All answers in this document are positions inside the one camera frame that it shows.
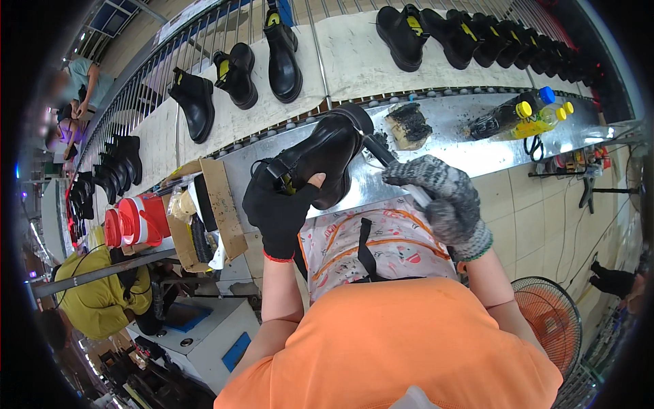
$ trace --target worker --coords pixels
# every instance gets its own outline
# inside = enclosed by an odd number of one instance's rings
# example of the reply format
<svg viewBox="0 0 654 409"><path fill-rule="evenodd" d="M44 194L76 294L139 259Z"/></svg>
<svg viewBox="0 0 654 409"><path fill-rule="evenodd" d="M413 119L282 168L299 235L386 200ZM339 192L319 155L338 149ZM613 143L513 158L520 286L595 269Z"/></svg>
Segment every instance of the worker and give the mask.
<svg viewBox="0 0 654 409"><path fill-rule="evenodd" d="M89 105L100 106L113 83L114 78L101 72L93 61L78 57L63 70L52 71L46 86L58 103L71 104L71 118L78 119L88 112ZM148 116L162 101L163 97L152 88L139 84L123 109L136 109Z"/></svg>
<svg viewBox="0 0 654 409"><path fill-rule="evenodd" d="M423 187L426 209L398 198L306 222L325 174L285 196L265 167L243 199L264 247L262 325L215 408L552 405L561 373L520 313L463 171L433 156L393 164L383 181ZM466 263L470 289L450 257Z"/></svg>
<svg viewBox="0 0 654 409"><path fill-rule="evenodd" d="M66 144L63 152L64 160L70 160L77 153L76 145L82 142L84 131L88 126L87 120L65 118L52 128L45 138L45 146L50 151L55 151L59 142Z"/></svg>
<svg viewBox="0 0 654 409"><path fill-rule="evenodd" d="M54 281L61 281L125 261L121 249L102 245L91 253L73 253L56 270ZM157 267L157 274L166 274L172 265ZM175 301L173 287L163 298L163 312ZM141 266L103 277L56 293L58 306L38 313L37 322L50 346L61 350L71 343L71 331L77 329L85 337L106 340L136 320L141 332L155 335L164 325L157 319L152 303L148 268Z"/></svg>
<svg viewBox="0 0 654 409"><path fill-rule="evenodd" d="M632 314L640 312L649 272L643 271L640 265L634 273L609 270L597 260L593 261L591 271L593 275L588 281L599 291L620 297L618 308L627 307L627 311Z"/></svg>
<svg viewBox="0 0 654 409"><path fill-rule="evenodd" d="M51 72L49 94L72 105L72 118L82 118L89 105L99 107L114 83L93 61L78 57L61 71Z"/></svg>

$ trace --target gray knit glove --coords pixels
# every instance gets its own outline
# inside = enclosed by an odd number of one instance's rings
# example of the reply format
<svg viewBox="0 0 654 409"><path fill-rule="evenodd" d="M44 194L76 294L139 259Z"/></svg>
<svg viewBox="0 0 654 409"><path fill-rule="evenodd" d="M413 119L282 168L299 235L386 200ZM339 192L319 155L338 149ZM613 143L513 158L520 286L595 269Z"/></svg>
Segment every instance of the gray knit glove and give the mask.
<svg viewBox="0 0 654 409"><path fill-rule="evenodd" d="M433 201L421 209L432 225L432 233L452 249L457 261L481 257L492 245L492 232L479 216L479 194L468 174L431 155L395 162L383 173L390 185L422 187Z"/></svg>

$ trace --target light blue shirt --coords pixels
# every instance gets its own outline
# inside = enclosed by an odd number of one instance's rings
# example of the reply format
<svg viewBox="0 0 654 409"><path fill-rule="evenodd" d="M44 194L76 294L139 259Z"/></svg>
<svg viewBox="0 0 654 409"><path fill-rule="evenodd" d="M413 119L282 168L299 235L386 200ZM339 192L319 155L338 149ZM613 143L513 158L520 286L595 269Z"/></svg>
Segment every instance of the light blue shirt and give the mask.
<svg viewBox="0 0 654 409"><path fill-rule="evenodd" d="M70 102L73 99L79 99L78 93L82 85L88 90L88 69L91 68L93 61L87 60L84 57L79 57L76 60L72 61L68 65L68 70L70 71L71 80L68 82L68 85L63 90L61 97L66 101ZM113 77L108 74L100 72L100 75L97 77L97 84L93 89L93 94L89 104L94 107L99 107L102 99L107 95L107 91L111 87L111 84L114 83Z"/></svg>

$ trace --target orange t-shirt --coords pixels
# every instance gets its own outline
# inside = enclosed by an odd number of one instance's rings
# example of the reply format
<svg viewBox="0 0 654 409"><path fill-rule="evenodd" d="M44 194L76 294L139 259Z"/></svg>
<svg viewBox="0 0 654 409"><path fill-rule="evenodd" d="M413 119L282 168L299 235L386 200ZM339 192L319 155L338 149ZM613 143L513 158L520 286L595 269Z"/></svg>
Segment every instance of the orange t-shirt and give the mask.
<svg viewBox="0 0 654 409"><path fill-rule="evenodd" d="M562 377L448 278L348 284L311 306L286 347L214 408L387 408L411 385L443 409L550 408Z"/></svg>

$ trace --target black glove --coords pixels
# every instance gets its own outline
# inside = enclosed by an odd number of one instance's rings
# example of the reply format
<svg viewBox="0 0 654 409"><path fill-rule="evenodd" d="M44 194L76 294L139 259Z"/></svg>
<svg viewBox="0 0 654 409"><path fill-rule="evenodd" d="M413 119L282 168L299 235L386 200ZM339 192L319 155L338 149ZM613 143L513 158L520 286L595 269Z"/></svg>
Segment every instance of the black glove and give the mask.
<svg viewBox="0 0 654 409"><path fill-rule="evenodd" d="M492 245L492 232L479 216L479 194L468 174L431 155L393 163L382 180L390 185L422 187L433 201L424 211L432 233L453 248L459 261L481 257Z"/></svg>
<svg viewBox="0 0 654 409"><path fill-rule="evenodd" d="M325 175L318 173L309 183L292 196L275 190L275 178L266 171L264 159L254 171L243 197L243 210L248 222L261 231L264 254L272 261L292 262L298 242L298 233L307 218L307 212L318 196Z"/></svg>

